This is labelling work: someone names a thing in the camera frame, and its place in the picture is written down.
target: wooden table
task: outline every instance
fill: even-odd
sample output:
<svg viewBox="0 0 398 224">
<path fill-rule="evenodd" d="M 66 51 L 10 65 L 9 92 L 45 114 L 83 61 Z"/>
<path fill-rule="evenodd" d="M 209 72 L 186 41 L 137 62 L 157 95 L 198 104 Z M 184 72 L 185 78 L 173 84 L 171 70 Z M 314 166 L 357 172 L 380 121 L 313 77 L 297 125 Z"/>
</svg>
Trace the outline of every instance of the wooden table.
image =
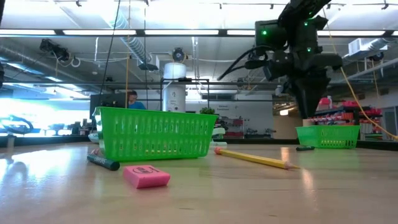
<svg viewBox="0 0 398 224">
<path fill-rule="evenodd" d="M 303 169 L 209 152 L 200 159 L 132 163 L 172 176 L 168 187 L 136 190 L 122 169 L 87 163 L 96 147 L 17 147 L 13 164 L 0 160 L 0 223 L 397 223 L 396 152 L 230 145 Z"/>
</svg>

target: white cylindrical tank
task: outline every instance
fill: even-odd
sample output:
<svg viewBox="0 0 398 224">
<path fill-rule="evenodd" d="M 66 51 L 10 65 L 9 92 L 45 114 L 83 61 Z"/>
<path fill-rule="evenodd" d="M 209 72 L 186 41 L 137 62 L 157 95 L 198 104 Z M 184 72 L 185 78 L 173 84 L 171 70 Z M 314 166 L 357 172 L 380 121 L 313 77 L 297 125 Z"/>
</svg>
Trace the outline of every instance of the white cylindrical tank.
<svg viewBox="0 0 398 224">
<path fill-rule="evenodd" d="M 182 63 L 167 63 L 163 78 L 185 78 L 187 67 Z M 163 111 L 185 112 L 185 85 L 169 85 L 163 91 Z"/>
</svg>

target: black marker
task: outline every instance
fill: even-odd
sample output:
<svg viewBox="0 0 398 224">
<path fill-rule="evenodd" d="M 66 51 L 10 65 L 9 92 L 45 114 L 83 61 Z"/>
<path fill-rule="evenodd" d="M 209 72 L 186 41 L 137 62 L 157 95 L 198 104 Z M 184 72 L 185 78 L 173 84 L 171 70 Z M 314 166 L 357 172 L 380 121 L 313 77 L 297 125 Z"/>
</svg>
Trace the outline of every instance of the black marker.
<svg viewBox="0 0 398 224">
<path fill-rule="evenodd" d="M 107 169 L 109 169 L 111 171 L 116 171 L 116 170 L 118 170 L 120 168 L 120 163 L 119 162 L 115 162 L 115 161 L 112 161 L 110 159 L 105 159 L 105 158 L 102 158 L 100 156 L 96 156 L 96 155 L 90 154 L 90 155 L 87 156 L 87 159 L 90 162 L 95 163 L 95 164 L 100 165 L 100 166 L 103 166 L 103 167 L 105 167 L 105 168 L 107 168 Z"/>
<path fill-rule="evenodd" d="M 304 146 L 304 147 L 296 147 L 296 151 L 308 151 L 308 150 L 314 150 L 315 147 L 313 146 Z"/>
</svg>

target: yellow pencil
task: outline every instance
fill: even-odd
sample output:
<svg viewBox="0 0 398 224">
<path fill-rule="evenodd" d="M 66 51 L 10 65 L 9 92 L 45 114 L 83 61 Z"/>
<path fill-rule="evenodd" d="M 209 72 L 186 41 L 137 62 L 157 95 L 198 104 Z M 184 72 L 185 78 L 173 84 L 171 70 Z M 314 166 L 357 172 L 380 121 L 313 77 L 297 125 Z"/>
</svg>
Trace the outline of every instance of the yellow pencil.
<svg viewBox="0 0 398 224">
<path fill-rule="evenodd" d="M 278 167 L 278 168 L 282 168 L 282 169 L 291 169 L 291 168 L 299 169 L 300 168 L 300 167 L 295 166 L 287 161 L 285 162 L 285 161 L 278 160 L 278 159 L 271 159 L 271 158 L 266 158 L 266 157 L 261 157 L 261 156 L 253 156 L 253 155 L 240 153 L 240 152 L 233 152 L 233 151 L 229 151 L 226 149 L 222 149 L 220 147 L 216 147 L 214 152 L 218 155 L 233 157 L 233 158 L 237 158 L 237 159 L 243 159 L 243 160 L 251 161 L 251 162 L 257 162 L 260 164 L 274 166 L 274 167 Z"/>
</svg>

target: green plastic basket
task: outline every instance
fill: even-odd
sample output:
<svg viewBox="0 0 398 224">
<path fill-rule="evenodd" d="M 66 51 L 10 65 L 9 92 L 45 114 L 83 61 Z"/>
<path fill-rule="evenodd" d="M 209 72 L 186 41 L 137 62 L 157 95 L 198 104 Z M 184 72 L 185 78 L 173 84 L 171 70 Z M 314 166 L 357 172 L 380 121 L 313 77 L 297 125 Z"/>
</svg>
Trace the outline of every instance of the green plastic basket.
<svg viewBox="0 0 398 224">
<path fill-rule="evenodd" d="M 314 125 L 297 127 L 300 145 L 329 149 L 356 147 L 359 126 Z"/>
<path fill-rule="evenodd" d="M 216 119 L 206 114 L 95 109 L 99 147 L 114 161 L 206 156 Z"/>
</svg>

